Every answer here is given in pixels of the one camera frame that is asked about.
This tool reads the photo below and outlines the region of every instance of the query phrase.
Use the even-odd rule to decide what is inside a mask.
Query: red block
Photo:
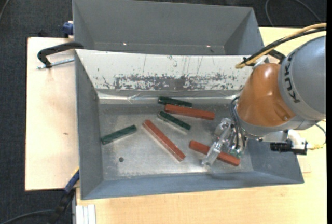
[[[185,115],[190,117],[202,118],[206,120],[213,120],[215,117],[215,114],[211,111],[181,107],[172,104],[166,104],[165,111],[171,114]]]
[[[199,143],[197,141],[190,141],[189,143],[189,148],[192,149],[192,150],[195,150],[197,152],[200,152],[202,154],[205,154],[207,155],[208,154],[208,151],[209,151],[209,146],[207,145],[204,145],[202,143]],[[220,152],[220,154],[218,155],[217,159],[219,160],[222,160],[228,164],[231,164],[233,166],[239,166],[240,164],[240,159],[230,155],[230,154],[227,154],[227,153],[223,153],[223,152]]]
[[[164,135],[150,120],[143,122],[143,127],[153,135],[178,161],[182,161],[186,155]]]

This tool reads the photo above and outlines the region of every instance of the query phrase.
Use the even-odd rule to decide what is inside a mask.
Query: kuka logo
[[[287,91],[289,91],[289,95],[291,96],[291,98],[293,99],[294,103],[298,103],[300,102],[300,100],[298,98],[296,98],[296,93],[293,90],[293,86],[292,86],[292,82],[291,79],[288,77],[289,75],[289,68],[291,66],[291,60],[293,55],[295,54],[295,52],[291,53],[288,58],[287,58],[287,64],[285,64],[285,78],[284,81],[287,83],[288,87],[287,87]]]

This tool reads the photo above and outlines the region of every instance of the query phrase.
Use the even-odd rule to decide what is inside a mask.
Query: metal bracket
[[[67,60],[51,63],[46,58],[47,55],[51,55],[51,54],[55,54],[58,52],[63,52],[63,51],[71,50],[71,49],[83,49],[83,45],[80,43],[77,43],[75,41],[72,41],[70,43],[60,44],[60,45],[56,45],[56,46],[53,46],[50,48],[40,50],[37,57],[44,64],[44,66],[38,66],[37,68],[38,69],[51,68],[54,65],[64,64],[64,63],[73,61],[73,59],[72,60],[67,59]]]

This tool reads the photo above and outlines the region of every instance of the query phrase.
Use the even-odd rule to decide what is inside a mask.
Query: yellow cable
[[[310,26],[307,26],[307,27],[304,27],[298,31],[295,31],[291,34],[289,34],[288,36],[282,38],[282,39],[287,39],[287,38],[291,38],[295,35],[298,35],[298,34],[301,34],[303,32],[306,32],[306,31],[309,31],[309,30],[312,30],[312,29],[320,29],[322,27],[326,27],[326,23],[320,23],[320,24],[315,24],[315,25],[310,25]],[[271,47],[270,49],[264,51],[264,52],[261,52],[260,54],[256,55],[255,57],[251,58],[250,60],[246,61],[246,62],[240,62],[238,63],[235,68],[236,69],[241,69],[241,68],[244,68],[246,65],[249,65],[249,64],[252,64],[254,62],[256,62],[256,60],[262,56],[264,56],[265,54],[269,53],[270,51],[272,51],[274,48],[276,48],[277,46],[274,46],[274,47]]]

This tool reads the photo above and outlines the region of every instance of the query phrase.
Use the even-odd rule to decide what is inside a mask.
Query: wooden table
[[[260,28],[265,44],[294,29]],[[288,54],[310,38],[308,35],[278,48]],[[38,70],[37,53],[71,39],[29,38],[27,50],[25,189],[63,188],[78,167],[75,120],[74,63]],[[71,58],[72,51],[51,56],[52,61]],[[325,122],[320,125],[326,128]],[[312,144],[322,144],[317,127],[300,132]],[[104,223],[326,223],[326,147],[308,151],[299,159],[305,183],[208,192],[149,195],[144,197],[81,200],[95,204],[98,224]]]

